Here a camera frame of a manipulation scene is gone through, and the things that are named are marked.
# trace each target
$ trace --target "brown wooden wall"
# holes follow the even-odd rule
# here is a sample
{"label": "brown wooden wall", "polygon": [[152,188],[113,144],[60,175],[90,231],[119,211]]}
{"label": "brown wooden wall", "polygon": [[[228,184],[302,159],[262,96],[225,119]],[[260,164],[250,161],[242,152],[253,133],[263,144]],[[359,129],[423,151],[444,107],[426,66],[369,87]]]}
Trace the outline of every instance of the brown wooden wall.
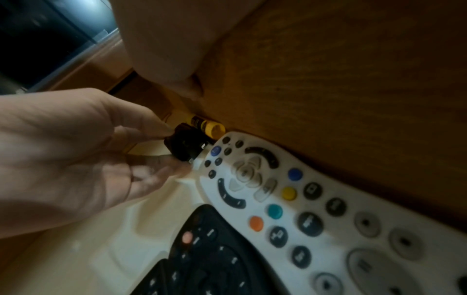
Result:
{"label": "brown wooden wall", "polygon": [[467,230],[467,2],[269,0],[178,108]]}

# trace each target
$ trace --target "remote control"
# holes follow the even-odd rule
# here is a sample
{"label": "remote control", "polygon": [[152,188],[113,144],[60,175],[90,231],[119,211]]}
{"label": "remote control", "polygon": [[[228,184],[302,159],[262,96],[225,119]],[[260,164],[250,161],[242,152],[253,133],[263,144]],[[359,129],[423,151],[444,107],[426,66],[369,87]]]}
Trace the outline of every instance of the remote control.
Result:
{"label": "remote control", "polygon": [[227,133],[203,159],[197,185],[290,294],[467,294],[465,234],[266,140]]}
{"label": "remote control", "polygon": [[274,295],[255,249],[211,205],[198,207],[132,295]]}

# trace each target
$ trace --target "cream colored surface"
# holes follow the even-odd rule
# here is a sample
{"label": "cream colored surface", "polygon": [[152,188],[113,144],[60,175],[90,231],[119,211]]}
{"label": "cream colored surface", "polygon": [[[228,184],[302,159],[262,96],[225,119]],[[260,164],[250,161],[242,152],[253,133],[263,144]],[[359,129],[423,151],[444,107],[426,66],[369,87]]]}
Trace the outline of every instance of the cream colored surface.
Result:
{"label": "cream colored surface", "polygon": [[[176,125],[186,114],[175,112]],[[163,155],[164,144],[139,144],[132,154]],[[162,258],[188,216],[204,203],[191,172],[171,178],[142,200],[49,230],[0,276],[0,294],[126,295]]]}

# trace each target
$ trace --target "center button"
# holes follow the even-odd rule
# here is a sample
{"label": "center button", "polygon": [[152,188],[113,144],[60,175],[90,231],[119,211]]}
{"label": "center button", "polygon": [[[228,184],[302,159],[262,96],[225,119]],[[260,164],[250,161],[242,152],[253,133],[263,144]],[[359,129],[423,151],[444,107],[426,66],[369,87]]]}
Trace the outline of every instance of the center button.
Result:
{"label": "center button", "polygon": [[237,179],[240,182],[248,182],[253,178],[254,168],[250,165],[244,165],[237,170]]}

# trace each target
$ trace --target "yellow cap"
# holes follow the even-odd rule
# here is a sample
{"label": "yellow cap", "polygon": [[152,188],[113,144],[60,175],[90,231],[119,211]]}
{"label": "yellow cap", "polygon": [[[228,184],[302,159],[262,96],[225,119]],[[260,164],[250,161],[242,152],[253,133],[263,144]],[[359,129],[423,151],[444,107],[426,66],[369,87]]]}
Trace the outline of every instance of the yellow cap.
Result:
{"label": "yellow cap", "polygon": [[282,197],[288,201],[295,200],[297,191],[293,187],[285,187],[282,189]]}
{"label": "yellow cap", "polygon": [[204,132],[210,138],[218,140],[224,136],[225,127],[221,123],[206,121],[206,129],[204,129]]}

